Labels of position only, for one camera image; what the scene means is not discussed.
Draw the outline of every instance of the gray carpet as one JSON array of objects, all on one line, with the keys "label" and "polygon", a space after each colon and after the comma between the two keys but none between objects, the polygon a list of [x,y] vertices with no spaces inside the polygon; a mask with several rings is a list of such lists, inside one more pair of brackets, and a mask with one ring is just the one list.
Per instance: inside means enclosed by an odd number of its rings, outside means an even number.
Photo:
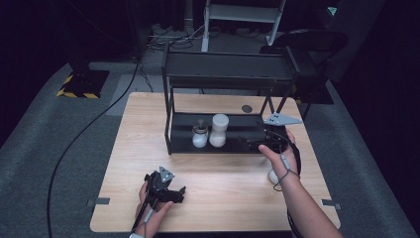
[{"label": "gray carpet", "polygon": [[[199,51],[201,42],[193,44],[188,50]],[[257,53],[263,44],[263,35],[222,34],[210,40],[210,51]],[[162,91],[160,61],[158,51],[143,58],[155,92]],[[100,99],[56,97],[71,72],[65,65],[46,83],[1,148],[0,237],[48,236],[47,194],[55,164],[78,133],[121,95],[135,69],[133,63],[95,62],[90,67],[111,71]],[[313,105],[305,125],[333,200],[341,205],[340,230],[345,237],[417,237],[339,95],[330,83],[328,88],[335,104]],[[150,89],[138,74],[129,91]],[[126,98],[87,128],[63,157],[52,190],[53,237],[128,236],[89,228],[93,210],[89,201],[99,193]]]}]

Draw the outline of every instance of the white container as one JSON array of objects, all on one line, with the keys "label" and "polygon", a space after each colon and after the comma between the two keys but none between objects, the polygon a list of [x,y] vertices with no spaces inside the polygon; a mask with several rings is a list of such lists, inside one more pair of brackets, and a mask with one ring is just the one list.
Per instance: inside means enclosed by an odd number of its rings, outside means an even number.
[{"label": "white container", "polygon": [[210,133],[210,144],[216,148],[223,147],[226,144],[226,130],[229,125],[229,117],[225,114],[216,114],[213,116],[212,130]]},{"label": "white container", "polygon": [[198,120],[197,125],[192,127],[192,145],[196,148],[203,148],[207,145],[208,126],[204,120]]}]

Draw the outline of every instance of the wire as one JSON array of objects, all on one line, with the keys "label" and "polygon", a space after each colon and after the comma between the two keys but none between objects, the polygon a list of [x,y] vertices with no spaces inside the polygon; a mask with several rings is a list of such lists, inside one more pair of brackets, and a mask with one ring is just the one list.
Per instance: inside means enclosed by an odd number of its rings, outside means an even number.
[{"label": "wire", "polygon": [[72,2],[70,2],[69,0],[65,0],[65,2],[68,3],[68,5],[70,5],[80,16],[82,16],[84,18],[84,20],[86,20],[94,29],[96,29],[96,31],[98,31],[99,33],[101,33],[102,35],[104,35],[106,38],[108,38],[109,40],[113,41],[114,43],[117,43],[121,46],[130,48],[132,50],[136,50],[136,48],[134,46],[130,46],[126,43],[120,42],[118,40],[116,40],[115,38],[109,36],[108,34],[106,34],[104,31],[102,31],[98,26],[96,26],[86,15],[84,15],[80,9],[78,9]]},{"label": "wire", "polygon": [[297,230],[296,225],[294,224],[293,218],[291,218],[290,212],[287,209],[287,220],[289,222],[291,231],[293,232],[293,234],[297,237],[297,238],[303,238],[303,236],[300,234],[300,232]]},{"label": "wire", "polygon": [[248,33],[236,33],[238,36],[240,36],[240,37],[244,37],[244,38],[256,38],[256,37],[258,37],[259,35],[261,35],[261,32],[260,31],[257,31],[257,34],[255,34],[255,33],[253,33],[253,32],[251,32],[251,30],[249,30],[249,32]]},{"label": "wire", "polygon": [[[194,31],[192,34],[188,34],[188,32],[185,29],[185,32],[187,33],[186,36],[183,37],[164,37],[163,35],[167,34],[170,31],[167,31],[163,34],[160,34],[158,36],[155,36],[155,33],[153,36],[150,37],[156,37],[154,40],[152,40],[149,44],[149,50],[154,52],[154,51],[162,51],[164,45],[169,42],[169,46],[174,48],[174,49],[189,49],[192,48],[194,45],[192,44],[192,42],[194,40],[198,40],[202,38],[202,29],[204,28],[204,25],[200,26],[196,31]],[[171,39],[172,40],[164,40],[164,41],[160,41],[161,38],[164,39]]]},{"label": "wire", "polygon": [[131,87],[131,85],[132,85],[132,83],[134,81],[134,78],[136,76],[137,69],[139,68],[139,64],[140,64],[140,61],[137,62],[136,69],[134,70],[134,73],[133,73],[133,77],[132,77],[129,85],[127,86],[126,90],[123,92],[123,94],[117,100],[115,100],[115,102],[113,102],[110,106],[108,106],[104,111],[102,111],[98,116],[96,116],[89,124],[87,124],[87,126],[85,126],[73,138],[73,140],[70,142],[70,144],[68,144],[68,146],[65,148],[65,150],[62,152],[61,156],[59,157],[57,163],[55,164],[55,167],[54,167],[53,172],[52,172],[52,177],[51,177],[51,180],[50,180],[49,194],[48,194],[48,198],[47,198],[47,225],[48,225],[49,237],[50,238],[53,238],[52,221],[51,221],[51,213],[50,213],[50,210],[51,210],[51,198],[52,198],[52,192],[53,192],[53,181],[55,179],[55,175],[56,175],[56,172],[58,170],[59,164],[61,163],[61,161],[64,158],[64,156],[67,153],[67,151],[74,144],[74,142],[81,136],[81,134],[83,134],[83,132],[85,132],[87,130],[87,128],[89,128],[94,122],[96,122],[96,120],[98,120],[103,114],[105,114],[109,109],[111,109],[115,104],[117,104],[117,102],[120,101],[121,98],[124,97],[124,95],[127,93],[127,91],[129,90],[129,88]]},{"label": "wire", "polygon": [[146,233],[146,232],[147,232],[147,229],[146,229],[146,224],[147,224],[147,223],[148,223],[148,222],[146,222],[146,221],[145,221],[145,222],[143,222],[142,224],[138,225],[136,228],[132,229],[132,231],[131,231],[130,233],[131,233],[131,234],[135,233],[135,231],[136,231],[136,229],[137,229],[137,228],[139,228],[139,227],[141,227],[141,226],[143,226],[143,225],[144,225],[144,226],[145,226],[145,236],[144,236],[144,238],[146,238],[146,234],[147,234],[147,233]]},{"label": "wire", "polygon": [[296,175],[296,176],[298,176],[299,178],[300,178],[300,176],[297,174],[297,173],[295,173],[294,171],[292,171],[292,170],[287,170],[287,172],[286,172],[286,174],[283,176],[283,177],[281,177],[281,178],[279,178],[278,179],[278,182],[275,184],[275,186],[272,188],[272,189],[274,189],[274,190],[276,190],[276,191],[282,191],[281,189],[277,189],[277,186],[278,185],[280,185],[280,183],[281,183],[281,181],[289,174],[289,173],[292,173],[292,174],[294,174],[294,175]]},{"label": "wire", "polygon": [[145,71],[143,70],[144,65],[141,63],[141,67],[140,67],[140,75],[145,79],[146,84],[148,85],[149,89],[151,90],[151,92],[154,92],[154,88],[151,85],[151,82],[149,81],[148,76],[146,75]]},{"label": "wire", "polygon": [[140,219],[142,218],[143,214],[145,213],[146,208],[148,207],[149,202],[148,201],[144,201],[142,208],[139,211],[139,214],[136,217],[136,220],[133,224],[133,227],[131,229],[131,233],[135,232],[137,228],[141,227],[142,225],[144,225],[146,222],[143,222],[142,224],[139,225]]}]

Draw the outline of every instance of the metal bracket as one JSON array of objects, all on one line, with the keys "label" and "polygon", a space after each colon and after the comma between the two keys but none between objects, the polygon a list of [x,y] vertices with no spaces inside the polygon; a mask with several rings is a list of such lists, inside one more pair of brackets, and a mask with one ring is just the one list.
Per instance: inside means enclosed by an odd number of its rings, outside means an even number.
[{"label": "metal bracket", "polygon": [[277,112],[272,113],[267,119],[263,121],[266,125],[270,126],[285,126],[291,124],[300,124],[302,119],[281,115]]},{"label": "metal bracket", "polygon": [[164,167],[158,167],[160,171],[161,182],[167,182],[175,177],[175,175]]},{"label": "metal bracket", "polygon": [[324,206],[334,206],[336,210],[341,210],[342,206],[340,203],[334,203],[333,200],[321,199],[321,204]]}]

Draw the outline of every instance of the wrist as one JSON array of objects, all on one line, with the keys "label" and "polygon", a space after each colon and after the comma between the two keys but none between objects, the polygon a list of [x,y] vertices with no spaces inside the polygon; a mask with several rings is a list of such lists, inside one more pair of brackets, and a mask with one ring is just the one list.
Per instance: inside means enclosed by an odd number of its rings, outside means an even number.
[{"label": "wrist", "polygon": [[285,176],[281,179],[279,184],[281,185],[281,187],[284,187],[287,185],[300,184],[300,177],[295,172],[289,171],[289,172],[286,172]]}]

